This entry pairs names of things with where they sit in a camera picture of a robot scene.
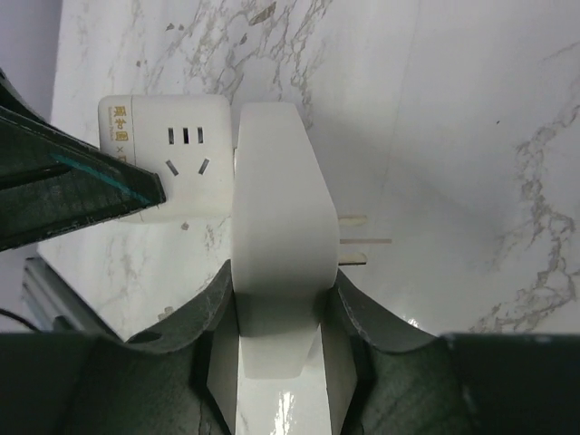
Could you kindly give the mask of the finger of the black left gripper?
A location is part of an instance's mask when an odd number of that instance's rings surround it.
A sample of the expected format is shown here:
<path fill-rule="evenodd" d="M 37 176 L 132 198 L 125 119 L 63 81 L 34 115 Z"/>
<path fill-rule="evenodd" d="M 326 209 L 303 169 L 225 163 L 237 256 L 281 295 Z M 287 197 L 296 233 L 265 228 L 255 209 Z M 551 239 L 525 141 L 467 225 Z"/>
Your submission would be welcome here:
<path fill-rule="evenodd" d="M 1 248 L 23 247 L 167 199 L 160 177 L 56 129 L 1 78 Z"/>

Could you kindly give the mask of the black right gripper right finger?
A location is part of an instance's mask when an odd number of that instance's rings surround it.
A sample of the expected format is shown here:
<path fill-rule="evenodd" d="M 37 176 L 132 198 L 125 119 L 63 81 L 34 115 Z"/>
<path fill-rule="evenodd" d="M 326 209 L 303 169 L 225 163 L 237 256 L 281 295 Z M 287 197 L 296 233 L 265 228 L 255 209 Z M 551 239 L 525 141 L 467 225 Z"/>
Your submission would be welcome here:
<path fill-rule="evenodd" d="M 338 275 L 321 323 L 334 434 L 576 434 L 575 334 L 408 324 Z"/>

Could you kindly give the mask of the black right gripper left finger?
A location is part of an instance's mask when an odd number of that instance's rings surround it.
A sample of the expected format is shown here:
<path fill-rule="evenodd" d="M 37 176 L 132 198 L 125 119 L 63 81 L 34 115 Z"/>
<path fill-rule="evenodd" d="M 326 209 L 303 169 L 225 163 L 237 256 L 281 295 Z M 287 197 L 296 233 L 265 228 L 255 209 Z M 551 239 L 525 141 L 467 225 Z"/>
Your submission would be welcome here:
<path fill-rule="evenodd" d="M 61 307 L 49 331 L 1 337 L 4 434 L 232 434 L 238 332 L 231 267 L 122 340 L 44 261 L 24 280 Z"/>

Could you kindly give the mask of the white cube plug orange logo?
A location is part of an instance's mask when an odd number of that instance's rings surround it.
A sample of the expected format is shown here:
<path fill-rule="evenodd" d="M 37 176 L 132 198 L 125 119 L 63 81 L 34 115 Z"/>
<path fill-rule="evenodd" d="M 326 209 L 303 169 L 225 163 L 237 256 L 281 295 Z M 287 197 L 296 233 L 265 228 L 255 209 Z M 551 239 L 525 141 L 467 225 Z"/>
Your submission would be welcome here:
<path fill-rule="evenodd" d="M 159 175 L 167 200 L 125 217 L 131 223 L 229 214 L 234 148 L 221 95 L 110 95 L 98 105 L 102 152 Z"/>

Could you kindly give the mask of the small white power socket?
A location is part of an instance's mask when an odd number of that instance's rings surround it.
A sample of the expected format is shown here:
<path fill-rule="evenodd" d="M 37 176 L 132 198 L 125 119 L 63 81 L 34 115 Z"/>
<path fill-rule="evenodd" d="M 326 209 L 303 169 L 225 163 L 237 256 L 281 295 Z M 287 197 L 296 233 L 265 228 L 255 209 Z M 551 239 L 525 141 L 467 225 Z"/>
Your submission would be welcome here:
<path fill-rule="evenodd" d="M 231 236 L 245 375 L 296 378 L 337 276 L 339 218 L 292 103 L 241 110 Z"/>

